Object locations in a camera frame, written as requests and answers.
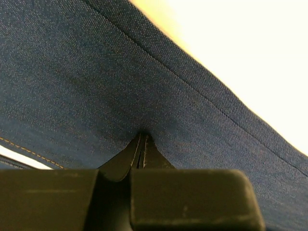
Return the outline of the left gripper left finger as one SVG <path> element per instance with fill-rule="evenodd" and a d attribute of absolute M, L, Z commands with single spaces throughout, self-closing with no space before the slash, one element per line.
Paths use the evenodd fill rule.
<path fill-rule="evenodd" d="M 98 169 L 2 170 L 3 231 L 129 231 L 130 171 L 142 136 Z"/>

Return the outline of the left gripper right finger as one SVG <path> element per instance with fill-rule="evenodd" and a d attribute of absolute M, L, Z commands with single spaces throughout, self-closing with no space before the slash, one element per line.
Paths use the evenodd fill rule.
<path fill-rule="evenodd" d="M 175 169 L 147 134 L 137 137 L 130 170 L 135 231 L 263 231 L 248 177 L 236 169 Z"/>

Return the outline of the dark blue denim trousers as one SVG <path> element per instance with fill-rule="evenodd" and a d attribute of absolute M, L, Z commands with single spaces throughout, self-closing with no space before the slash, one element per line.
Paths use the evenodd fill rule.
<path fill-rule="evenodd" d="M 1 1 L 2 147 L 94 168 L 141 130 L 177 168 L 243 171 L 267 230 L 307 230 L 307 157 L 129 1 Z"/>

